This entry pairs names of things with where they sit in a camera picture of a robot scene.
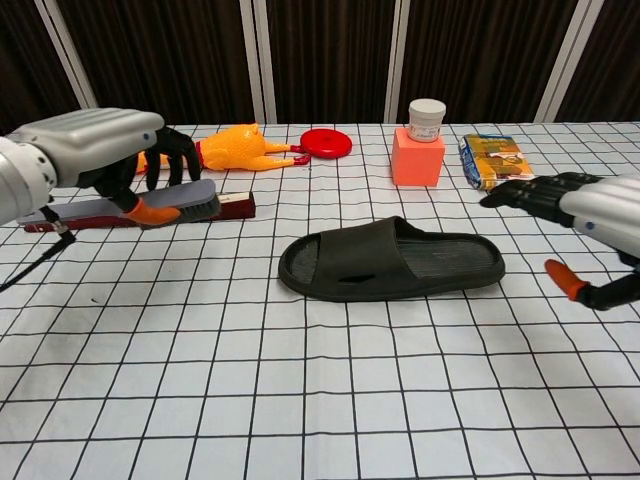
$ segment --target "table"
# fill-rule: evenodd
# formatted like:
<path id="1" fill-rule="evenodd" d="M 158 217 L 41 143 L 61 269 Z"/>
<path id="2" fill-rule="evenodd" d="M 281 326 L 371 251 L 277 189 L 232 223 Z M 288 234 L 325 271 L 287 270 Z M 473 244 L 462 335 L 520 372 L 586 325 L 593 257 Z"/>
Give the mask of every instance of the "table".
<path id="1" fill-rule="evenodd" d="M 220 127 L 178 128 L 197 139 Z M 295 144 L 308 128 L 265 133 Z M 598 284 L 624 267 L 571 230 L 481 208 L 456 146 L 510 134 L 538 175 L 638 173 L 640 124 L 448 125 L 429 190 L 390 181 L 394 125 L 337 128 L 354 141 L 338 162 L 205 173 L 224 192 L 252 190 L 255 219 L 82 231 L 0 295 L 0 478 L 640 476 L 638 305 L 576 306 L 543 262 Z M 363 304 L 278 282 L 297 237 L 396 214 L 485 235 L 506 276 Z M 5 225 L 0 274 L 54 239 Z"/>

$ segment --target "black slipper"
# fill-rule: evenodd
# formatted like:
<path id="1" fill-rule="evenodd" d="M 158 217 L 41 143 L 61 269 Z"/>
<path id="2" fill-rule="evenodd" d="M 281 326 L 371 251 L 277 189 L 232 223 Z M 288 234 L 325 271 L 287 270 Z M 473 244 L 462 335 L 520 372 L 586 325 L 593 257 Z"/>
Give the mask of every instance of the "black slipper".
<path id="1" fill-rule="evenodd" d="M 364 302 L 485 287 L 504 269 L 486 238 L 427 233 L 391 217 L 299 238 L 282 254 L 278 274 L 309 297 Z"/>

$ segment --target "brown curtain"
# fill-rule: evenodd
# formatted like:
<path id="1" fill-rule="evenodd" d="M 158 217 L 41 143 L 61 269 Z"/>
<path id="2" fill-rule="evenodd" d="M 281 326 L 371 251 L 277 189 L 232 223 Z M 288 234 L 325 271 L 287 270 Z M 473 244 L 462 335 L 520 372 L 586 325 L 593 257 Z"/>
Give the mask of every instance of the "brown curtain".
<path id="1" fill-rule="evenodd" d="M 237 1 L 58 0 L 100 106 L 253 121 Z"/>
<path id="2" fill-rule="evenodd" d="M 394 1 L 263 1 L 278 122 L 381 122 Z"/>
<path id="3" fill-rule="evenodd" d="M 411 2 L 398 121 L 411 100 L 446 122 L 532 121 L 577 0 Z"/>
<path id="4" fill-rule="evenodd" d="M 0 1 L 0 135 L 79 108 L 32 1 Z"/>
<path id="5" fill-rule="evenodd" d="M 604 2 L 556 120 L 640 120 L 640 1 Z"/>

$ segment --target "red disc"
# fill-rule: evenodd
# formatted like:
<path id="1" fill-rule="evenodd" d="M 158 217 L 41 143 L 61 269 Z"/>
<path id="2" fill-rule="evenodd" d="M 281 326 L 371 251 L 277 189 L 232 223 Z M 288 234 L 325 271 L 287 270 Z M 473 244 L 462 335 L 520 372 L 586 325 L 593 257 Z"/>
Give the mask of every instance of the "red disc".
<path id="1" fill-rule="evenodd" d="M 319 158 L 339 158 L 351 152 L 351 139 L 329 128 L 314 128 L 302 134 L 300 146 L 306 153 Z"/>

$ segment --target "orange cube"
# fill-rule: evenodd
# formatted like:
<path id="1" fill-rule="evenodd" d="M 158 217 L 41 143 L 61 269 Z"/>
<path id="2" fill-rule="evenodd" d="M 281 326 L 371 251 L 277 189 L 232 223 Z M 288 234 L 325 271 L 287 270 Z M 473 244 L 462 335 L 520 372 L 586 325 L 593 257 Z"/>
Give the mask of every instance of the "orange cube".
<path id="1" fill-rule="evenodd" d="M 438 185 L 444 160 L 444 142 L 416 142 L 409 138 L 406 128 L 397 128 L 391 154 L 393 183 L 398 186 Z"/>

